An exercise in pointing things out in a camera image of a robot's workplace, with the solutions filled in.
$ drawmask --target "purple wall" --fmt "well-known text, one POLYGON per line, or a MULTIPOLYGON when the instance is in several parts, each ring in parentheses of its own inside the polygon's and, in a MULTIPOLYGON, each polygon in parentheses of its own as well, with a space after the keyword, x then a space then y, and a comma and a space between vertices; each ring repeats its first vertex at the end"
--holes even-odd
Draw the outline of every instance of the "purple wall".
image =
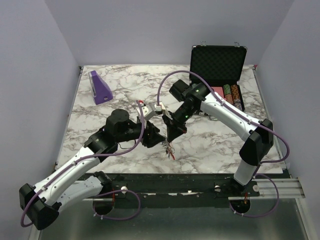
POLYGON ((257 74, 275 130, 289 142, 320 236, 320 1, 295 0, 263 54, 257 74))
POLYGON ((82 65, 189 64, 192 45, 248 47, 257 64, 294 0, 45 0, 82 65))
POLYGON ((78 75, 78 64, 43 0, 1 2, 1 240, 28 237, 30 228, 20 227, 18 191, 54 169, 78 75))

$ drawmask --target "gray floor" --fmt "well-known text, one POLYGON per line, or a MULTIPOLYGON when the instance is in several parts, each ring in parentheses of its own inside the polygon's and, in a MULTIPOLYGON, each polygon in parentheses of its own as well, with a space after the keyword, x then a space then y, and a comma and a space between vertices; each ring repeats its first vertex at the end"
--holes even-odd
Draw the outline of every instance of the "gray floor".
MULTIPOLYGON (((261 214, 273 204, 274 200, 256 200, 249 212, 261 214)), ((116 209, 112 215, 133 211, 116 209)), ((93 217, 92 201, 87 200, 63 212, 40 236, 41 240, 307 240, 294 199, 281 200, 277 211, 263 218, 240 217, 228 208, 145 208, 128 221, 93 217)))

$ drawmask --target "marble tabletop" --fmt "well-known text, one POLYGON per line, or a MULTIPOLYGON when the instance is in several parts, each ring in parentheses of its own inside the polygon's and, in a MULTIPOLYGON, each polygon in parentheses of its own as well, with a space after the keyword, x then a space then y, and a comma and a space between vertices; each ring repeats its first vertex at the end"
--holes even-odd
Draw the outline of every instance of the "marble tabletop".
MULTIPOLYGON (((85 66, 76 93, 72 113, 57 167, 61 167, 83 146, 90 135, 106 123, 106 118, 115 109, 125 109, 130 118, 136 121, 136 100, 147 104, 156 102, 161 80, 177 70, 189 70, 188 65, 106 65, 85 66), (95 105, 88 73, 96 70, 109 85, 113 100, 95 105)), ((175 111, 178 102, 169 93, 169 88, 178 79, 189 83, 188 74, 176 74, 164 83, 160 101, 169 111, 175 111)), ((244 66, 239 81, 240 89, 248 115, 263 120, 266 112, 258 90, 251 66, 244 66)), ((151 119, 162 135, 165 125, 160 116, 151 119)), ((210 121, 205 116, 193 116, 186 123, 187 133, 173 141, 175 160, 168 159, 161 144, 153 148, 139 146, 132 152, 117 157, 108 157, 92 168, 89 173, 234 173, 240 163, 239 150, 244 142, 230 128, 220 121, 210 121)), ((133 141, 124 142, 122 148, 129 148, 133 141)), ((279 154, 275 146, 265 160, 277 160, 279 154)), ((264 164, 261 173, 282 173, 279 163, 264 164)))

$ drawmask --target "purple cable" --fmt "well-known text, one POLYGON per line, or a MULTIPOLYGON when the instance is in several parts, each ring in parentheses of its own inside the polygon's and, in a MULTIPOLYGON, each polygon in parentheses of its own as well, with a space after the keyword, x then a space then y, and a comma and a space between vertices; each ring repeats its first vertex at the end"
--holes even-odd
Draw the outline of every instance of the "purple cable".
POLYGON ((230 208, 231 208, 231 210, 233 211, 234 214, 237 214, 237 215, 240 215, 240 216, 246 217, 246 218, 262 218, 262 217, 265 217, 265 216, 267 216, 267 215, 269 215, 269 214, 272 214, 272 213, 276 210, 276 208, 278 207, 280 198, 279 198, 279 190, 278 190, 278 188, 277 188, 277 186, 276 186, 276 183, 275 183, 270 177, 268 177, 267 175, 264 175, 264 174, 262 174, 262 173, 258 173, 258 174, 256 174, 255 176, 262 176, 262 177, 264 177, 264 178, 266 178, 266 179, 269 179, 270 182, 274 185, 274 189, 275 189, 275 191, 276 191, 276 202, 275 202, 273 208, 271 208, 270 211, 268 211, 268 212, 266 212, 266 213, 264 213, 264 214, 260 214, 260 215, 250 215, 250 214, 244 214, 244 213, 237 212, 237 211, 232 207, 231 203, 229 203, 229 206, 230 206, 230 208))
MULTIPOLYGON (((167 76, 164 77, 164 79, 163 79, 162 82, 160 83, 160 86, 159 86, 159 89, 158 89, 158 93, 157 93, 157 98, 156 98, 158 106, 160 105, 160 90, 161 90, 162 85, 164 84, 164 82, 167 80, 168 77, 170 77, 170 76, 173 75, 173 74, 177 74, 177 73, 187 73, 187 74, 191 74, 191 75, 197 77, 199 80, 201 80, 201 81, 204 83, 204 85, 206 85, 206 87, 210 90, 210 92, 212 93, 212 95, 215 97, 215 99, 217 99, 217 101, 218 101, 219 103, 222 103, 222 102, 223 102, 220 98, 218 98, 218 97, 215 95, 215 91, 209 86, 209 84, 208 84, 201 76, 199 76, 198 74, 196 74, 196 73, 194 73, 194 72, 192 72, 192 71, 188 71, 188 70, 178 70, 178 71, 173 71, 173 72, 169 73, 167 76)), ((232 109, 232 108, 229 107, 228 105, 224 105, 224 107, 227 108, 230 112, 232 112, 232 113, 234 113, 235 115, 237 115, 238 117, 240 117, 241 119, 243 119, 244 121, 250 123, 250 120, 249 120, 248 118, 246 118, 245 116, 242 116, 240 113, 238 113, 236 110, 232 109)), ((285 154, 285 156, 284 156, 283 158, 281 158, 281 159, 279 159, 279 160, 266 160, 266 161, 261 161, 260 164, 258 165, 258 167, 256 168, 255 172, 253 173, 253 176, 263 176, 263 177, 269 179, 269 180, 271 181, 271 183, 274 185, 274 188, 275 188, 275 190, 276 190, 276 195, 277 195, 277 200, 276 200, 276 203, 275 203, 274 207, 273 207, 269 212, 267 212, 267 213, 265 213, 265 214, 262 214, 262 215, 257 215, 257 216, 254 216, 254 215, 242 215, 241 213, 236 212, 236 214, 241 215, 241 216, 244 216, 244 217, 248 217, 248 218, 259 218, 259 217, 264 217, 264 216, 266 216, 266 215, 269 215, 269 214, 271 214, 273 211, 275 211, 275 209, 277 208, 277 206, 278 206, 278 204, 279 204, 279 191, 278 191, 278 188, 277 188, 275 182, 272 181, 272 179, 271 179, 270 177, 268 177, 268 176, 266 176, 266 175, 264 175, 264 174, 261 174, 261 173, 258 173, 258 174, 257 174, 257 171, 259 170, 261 164, 264 164, 264 163, 280 163, 280 162, 286 160, 286 159, 288 158, 289 154, 290 154, 290 147, 289 147, 289 144, 287 143, 287 141, 286 141, 285 139, 283 139, 280 135, 278 135, 275 131, 273 131, 273 130, 271 130, 271 129, 269 129, 269 128, 267 128, 267 127, 265 127, 265 126, 263 126, 263 125, 261 125, 261 124, 259 124, 259 123, 251 122, 250 124, 252 124, 252 125, 254 125, 254 126, 257 126, 257 127, 259 127, 259 128, 262 128, 262 129, 268 131, 269 133, 272 133, 274 136, 276 136, 277 138, 279 138, 279 139, 284 143, 284 145, 285 145, 285 147, 286 147, 286 154, 285 154)))
MULTIPOLYGON (((133 149, 135 149, 138 144, 141 142, 142 137, 144 135, 144 131, 145 131, 145 120, 144 120, 144 112, 142 110, 142 107, 139 103, 139 101, 136 101, 136 103, 138 104, 139 110, 140 110, 140 115, 141 115, 141 132, 140 132, 140 136, 139 138, 136 140, 136 143, 128 150, 122 151, 122 152, 116 152, 116 153, 106 153, 106 154, 93 154, 93 155, 88 155, 88 156, 84 156, 79 158, 78 160, 74 161, 76 164, 78 164, 79 162, 85 160, 85 159, 89 159, 89 158, 98 158, 98 157, 112 157, 112 156, 120 156, 123 154, 127 154, 129 152, 131 152, 133 149)), ((47 182, 47 184, 45 184, 38 192, 36 192, 36 194, 30 199, 30 201, 26 204, 22 216, 21 216, 21 220, 20 220, 20 225, 23 228, 29 227, 31 226, 33 223, 30 222, 28 224, 25 224, 25 217, 26 214, 32 204, 32 202, 44 191, 43 189, 47 189, 57 178, 59 178, 62 174, 64 174, 66 171, 68 171, 71 167, 73 167, 75 165, 70 164, 68 165, 65 169, 63 169, 61 172, 59 172, 56 176, 54 176, 50 181, 47 182)))
POLYGON ((99 215, 97 214, 96 212, 96 208, 95 206, 93 205, 92 206, 92 209, 93 209, 93 212, 94 212, 94 216, 99 216, 99 217, 102 217, 104 219, 109 219, 109 220, 116 220, 116 221, 125 221, 125 220, 129 220, 129 219, 133 219, 134 217, 136 217, 139 213, 140 213, 140 209, 141 209, 141 201, 140 201, 140 198, 138 196, 138 194, 136 194, 134 191, 131 191, 131 190, 114 190, 114 191, 109 191, 109 192, 106 192, 106 193, 102 193, 102 194, 99 194, 99 195, 96 195, 95 197, 102 197, 102 196, 106 196, 106 195, 110 195, 110 194, 115 194, 115 193, 121 193, 121 192, 129 192, 131 194, 133 194, 136 199, 138 200, 138 209, 136 210, 136 212, 134 214, 132 214, 131 216, 127 216, 127 217, 111 217, 111 216, 104 216, 104 215, 99 215))
MULTIPOLYGON (((201 81, 204 83, 204 85, 206 85, 206 87, 210 90, 210 92, 212 93, 212 95, 215 97, 215 99, 216 99, 219 103, 222 103, 222 102, 223 102, 219 97, 217 97, 217 96, 215 95, 215 91, 209 86, 209 84, 208 84, 201 76, 199 76, 198 74, 196 74, 196 73, 194 73, 194 72, 192 72, 192 71, 188 71, 188 70, 178 70, 178 71, 173 71, 173 72, 169 73, 167 76, 164 77, 164 79, 163 79, 162 82, 160 83, 159 88, 158 88, 158 93, 157 93, 157 96, 156 96, 156 101, 157 101, 158 106, 160 105, 160 90, 161 90, 162 85, 164 84, 164 82, 167 80, 168 77, 170 77, 170 76, 173 75, 173 74, 177 74, 177 73, 187 73, 187 74, 191 74, 191 75, 197 77, 199 80, 201 80, 201 81)), ((230 106, 228 106, 228 105, 226 105, 226 104, 223 105, 223 106, 224 106, 225 108, 227 108, 230 112, 234 113, 235 115, 237 115, 238 117, 240 117, 241 119, 243 119, 244 121, 246 121, 246 122, 248 122, 248 123, 250 122, 250 120, 249 120, 248 118, 246 118, 245 116, 242 116, 240 113, 238 113, 236 110, 232 109, 230 106)), ((289 147, 289 144, 287 143, 287 141, 286 141, 285 139, 283 139, 283 137, 281 137, 280 135, 278 135, 275 131, 273 131, 273 130, 271 130, 271 129, 269 129, 269 128, 267 128, 267 127, 265 127, 265 126, 263 126, 263 125, 261 125, 261 124, 259 124, 259 123, 251 122, 251 124, 254 125, 254 126, 257 126, 257 127, 261 128, 261 129, 264 129, 264 130, 268 131, 269 133, 272 133, 274 136, 276 136, 277 138, 279 138, 279 139, 284 143, 284 145, 285 145, 285 147, 286 147, 286 154, 285 154, 285 156, 284 156, 283 158, 281 158, 281 159, 279 159, 279 160, 266 160, 266 161, 261 161, 261 162, 260 162, 260 165, 261 165, 261 164, 265 164, 265 163, 280 163, 280 162, 282 162, 282 161, 284 161, 284 160, 286 160, 286 159, 288 158, 288 156, 289 156, 289 154, 290 154, 290 147, 289 147)))

